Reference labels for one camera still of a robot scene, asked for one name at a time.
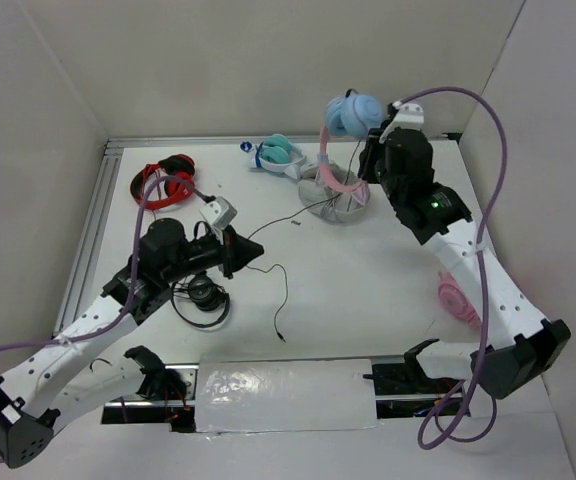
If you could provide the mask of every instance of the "plastic wrap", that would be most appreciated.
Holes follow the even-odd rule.
[[[377,425],[369,360],[202,364],[198,432],[358,430]]]

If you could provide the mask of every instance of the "red headphones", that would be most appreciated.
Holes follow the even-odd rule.
[[[130,194],[138,205],[141,205],[144,195],[144,185],[151,175],[159,175],[158,171],[163,170],[167,175],[179,177],[188,183],[194,185],[193,176],[195,175],[195,162],[188,155],[179,153],[161,160],[154,165],[148,164],[144,169],[135,175],[130,182]],[[160,208],[169,207],[179,203],[192,195],[192,191],[184,185],[177,182],[167,181],[164,183],[164,192],[167,198],[149,201],[146,203],[148,210],[159,210]]]

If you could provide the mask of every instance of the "white enclosure wall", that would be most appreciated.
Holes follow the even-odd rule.
[[[546,383],[576,471],[576,0],[527,1],[485,97],[506,126],[510,152],[495,245],[529,297],[572,330]],[[481,109],[462,150],[485,201],[499,140]]]
[[[522,0],[24,0],[111,136],[314,133],[349,87],[481,91]],[[428,100],[431,131],[473,104]]]
[[[18,5],[0,0],[0,343],[50,335],[104,143]]]

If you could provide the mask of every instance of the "headphone headband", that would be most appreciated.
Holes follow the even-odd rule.
[[[358,180],[357,176],[336,164],[330,165],[331,171],[336,178],[350,182]],[[299,200],[304,207],[312,205],[308,211],[325,220],[337,223],[352,223],[359,220],[366,213],[366,203],[359,203],[348,193],[339,194],[327,187],[320,178],[320,169],[317,165],[308,165],[302,169],[301,180],[297,184]]]
[[[352,193],[359,203],[366,203],[368,187],[357,179],[350,185],[335,178],[328,165],[327,145],[330,136],[352,135],[365,138],[371,128],[377,128],[384,120],[384,110],[375,97],[359,94],[351,88],[345,95],[333,98],[326,106],[325,126],[319,135],[319,169],[326,185],[339,193]]]

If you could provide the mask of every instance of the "headphones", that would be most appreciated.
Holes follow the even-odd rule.
[[[226,320],[228,313],[230,312],[230,295],[226,293],[226,290],[220,285],[213,282],[206,272],[201,272],[197,274],[188,284],[180,285],[174,288],[174,293],[185,293],[188,295],[188,299],[195,304],[195,306],[202,312],[214,312],[221,305],[224,306],[223,312],[219,315],[219,318],[211,323],[196,323],[188,320],[185,316],[181,314],[178,310],[177,305],[175,305],[175,297],[173,296],[172,306],[177,312],[177,315],[187,324],[199,328],[206,329],[216,327]]]
[[[240,148],[247,153],[252,150],[252,144],[243,142]],[[256,147],[249,166],[250,168],[263,168],[269,172],[298,180],[299,169],[304,163],[306,163],[306,156],[301,149],[285,136],[275,133]]]
[[[250,142],[242,142],[239,147],[246,153],[252,152],[254,148]],[[358,192],[361,195],[352,190],[350,194],[339,195],[327,187],[321,178],[320,166],[308,163],[301,149],[278,133],[256,147],[253,157],[249,160],[249,166],[284,174],[297,180],[297,192],[303,206],[312,207],[308,208],[310,213],[331,222],[349,223],[358,220],[365,213],[365,206],[370,199],[368,185],[359,182],[357,175],[335,164],[331,164],[330,168],[334,170],[338,182],[344,182],[346,179],[352,183],[359,182],[362,188]]]
[[[361,95],[354,88],[333,98],[326,106],[326,127],[331,135],[364,138],[371,128],[384,121],[384,109],[375,97]]]
[[[368,184],[359,179],[350,185],[342,184],[329,165],[327,146],[331,135],[365,138],[368,131],[379,127],[383,120],[384,110],[379,100],[370,95],[360,95],[352,88],[345,95],[333,98],[326,106],[326,125],[319,135],[319,175],[329,188],[339,193],[351,193],[362,205],[370,198]]]
[[[348,172],[336,164],[330,165],[335,178],[343,182],[348,179],[350,183],[359,181],[357,175]],[[307,165],[301,170],[301,180],[297,183],[299,200],[308,211],[324,220],[337,223],[351,223],[359,220],[366,213],[366,206],[370,199],[370,190],[367,189],[368,198],[365,203],[359,203],[351,193],[339,194],[327,187],[320,178],[320,169],[317,165]]]
[[[441,306],[453,317],[466,322],[470,328],[481,327],[479,314],[450,272],[439,272],[437,294]]]
[[[193,177],[195,175],[195,162],[188,155],[179,153],[172,155],[165,160],[146,165],[130,182],[130,194],[132,198],[141,205],[143,201],[144,186],[151,175],[156,175],[159,170],[163,170],[167,175],[179,177],[188,183],[194,185]],[[164,182],[164,192],[167,198],[146,202],[148,210],[159,210],[160,208],[169,207],[179,203],[192,195],[192,191],[177,182]]]

